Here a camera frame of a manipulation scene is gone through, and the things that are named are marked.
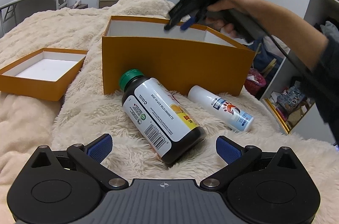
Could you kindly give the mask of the person's right forearm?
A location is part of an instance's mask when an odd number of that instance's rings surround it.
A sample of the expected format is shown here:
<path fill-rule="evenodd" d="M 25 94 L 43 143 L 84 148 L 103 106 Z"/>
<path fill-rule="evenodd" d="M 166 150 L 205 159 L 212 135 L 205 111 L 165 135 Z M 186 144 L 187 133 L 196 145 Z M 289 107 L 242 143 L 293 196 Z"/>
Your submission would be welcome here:
<path fill-rule="evenodd" d="M 312 70 L 320 61 L 329 40 L 292 11 L 260 0 L 258 16 L 269 33 L 284 42 Z"/>

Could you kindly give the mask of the person's right hand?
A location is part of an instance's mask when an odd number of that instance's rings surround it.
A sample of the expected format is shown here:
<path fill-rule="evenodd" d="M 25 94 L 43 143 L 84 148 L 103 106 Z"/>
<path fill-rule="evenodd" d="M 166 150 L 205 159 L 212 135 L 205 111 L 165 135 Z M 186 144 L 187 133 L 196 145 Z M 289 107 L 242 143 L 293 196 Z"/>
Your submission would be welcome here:
<path fill-rule="evenodd" d="M 232 38 L 250 43 L 265 36 L 258 16 L 258 0 L 205 0 L 205 4 L 208 21 Z"/>

